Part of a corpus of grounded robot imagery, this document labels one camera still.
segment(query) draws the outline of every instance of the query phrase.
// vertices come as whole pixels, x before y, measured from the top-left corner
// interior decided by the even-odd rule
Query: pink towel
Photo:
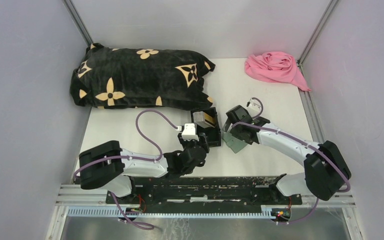
[[[245,72],[251,78],[267,83],[288,83],[302,91],[311,91],[295,58],[281,51],[270,51],[263,55],[251,55],[245,61]]]

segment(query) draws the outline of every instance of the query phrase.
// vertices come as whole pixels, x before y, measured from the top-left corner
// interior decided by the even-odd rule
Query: stack of cards
[[[196,111],[193,113],[193,121],[202,128],[215,128],[216,120],[214,117],[206,114],[203,111]]]

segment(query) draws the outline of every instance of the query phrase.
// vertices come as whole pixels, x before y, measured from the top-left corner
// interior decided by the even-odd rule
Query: gray floor
[[[294,208],[296,219],[308,209]],[[267,219],[197,219],[142,218],[157,226],[140,230],[110,217],[69,217],[65,222],[64,240],[349,240],[341,209],[322,209],[306,221],[276,226]]]

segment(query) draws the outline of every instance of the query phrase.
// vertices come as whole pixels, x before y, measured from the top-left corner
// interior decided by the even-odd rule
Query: pillow with flower pattern
[[[203,93],[203,76],[215,67],[195,51],[109,48],[93,43],[72,74],[70,94],[76,105],[104,109],[206,109],[213,99]]]

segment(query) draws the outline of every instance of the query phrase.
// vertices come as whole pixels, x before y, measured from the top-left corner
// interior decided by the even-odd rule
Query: white table
[[[245,106],[251,97],[259,98],[264,105],[261,115],[294,135],[312,140],[298,88],[290,84],[266,83],[245,74],[245,58],[211,59],[214,72],[205,78],[204,91],[213,98],[220,127],[227,119],[226,112],[236,105]],[[190,122],[190,112],[156,108],[175,125]],[[110,140],[132,152],[157,155],[157,149],[143,139],[135,128],[136,116],[144,108],[97,109],[93,108],[85,131],[81,152]],[[177,134],[156,113],[143,114],[139,120],[142,132],[162,148],[163,153],[181,150]],[[250,177],[295,174],[304,169],[288,156],[266,146],[253,144],[234,154],[224,142],[221,147],[210,148],[204,167],[196,167],[190,177]]]

